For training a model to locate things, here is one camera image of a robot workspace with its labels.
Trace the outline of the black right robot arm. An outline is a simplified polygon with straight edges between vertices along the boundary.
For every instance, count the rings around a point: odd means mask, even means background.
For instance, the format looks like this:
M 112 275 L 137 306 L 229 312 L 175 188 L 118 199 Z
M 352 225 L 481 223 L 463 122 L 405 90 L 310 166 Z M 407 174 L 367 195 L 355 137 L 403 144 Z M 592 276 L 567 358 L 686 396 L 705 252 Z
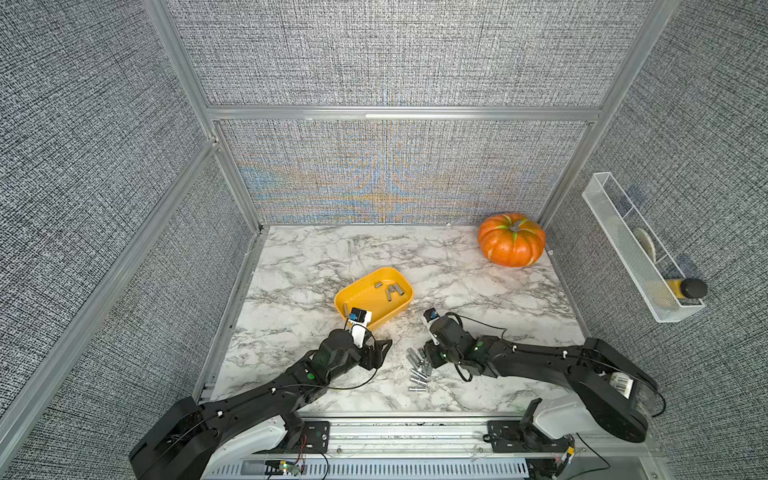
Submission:
M 646 440 L 658 384 L 607 342 L 588 338 L 560 347 L 512 342 L 498 336 L 473 337 L 454 312 L 424 312 L 431 339 L 424 345 L 430 365 L 452 364 L 466 382 L 475 377 L 520 377 L 572 391 L 589 418 L 614 437 Z

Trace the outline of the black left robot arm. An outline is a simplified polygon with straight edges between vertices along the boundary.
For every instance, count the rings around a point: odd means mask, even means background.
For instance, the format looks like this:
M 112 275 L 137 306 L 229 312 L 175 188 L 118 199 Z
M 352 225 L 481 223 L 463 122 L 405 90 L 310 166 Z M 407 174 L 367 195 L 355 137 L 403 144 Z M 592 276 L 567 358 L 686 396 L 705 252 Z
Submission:
M 390 339 L 363 334 L 357 346 L 350 331 L 335 329 L 273 380 L 224 400 L 197 403 L 188 396 L 174 403 L 129 453 L 138 479 L 200 479 L 214 453 L 236 436 L 270 419 L 282 431 L 267 448 L 292 448 L 303 420 L 298 411 L 325 395 L 336 378 L 355 367 L 377 371 Z

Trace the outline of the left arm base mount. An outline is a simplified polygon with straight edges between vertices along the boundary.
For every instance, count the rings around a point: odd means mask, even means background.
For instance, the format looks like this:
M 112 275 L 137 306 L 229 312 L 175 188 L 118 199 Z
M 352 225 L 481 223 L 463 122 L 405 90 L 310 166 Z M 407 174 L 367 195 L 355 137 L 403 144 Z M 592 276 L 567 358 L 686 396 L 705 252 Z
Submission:
M 290 453 L 328 452 L 331 423 L 329 421 L 306 421 L 296 435 L 288 433 L 279 448 Z

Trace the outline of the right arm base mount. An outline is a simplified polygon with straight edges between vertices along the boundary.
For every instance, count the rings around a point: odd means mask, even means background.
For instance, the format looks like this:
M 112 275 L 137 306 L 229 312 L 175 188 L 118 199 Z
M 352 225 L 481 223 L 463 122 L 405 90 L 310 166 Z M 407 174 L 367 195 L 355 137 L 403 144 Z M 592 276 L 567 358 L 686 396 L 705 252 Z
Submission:
M 575 453 L 572 435 L 552 439 L 534 426 L 533 416 L 541 403 L 541 398 L 532 400 L 519 420 L 488 421 L 483 441 L 494 453 L 552 453 L 556 462 L 570 461 Z

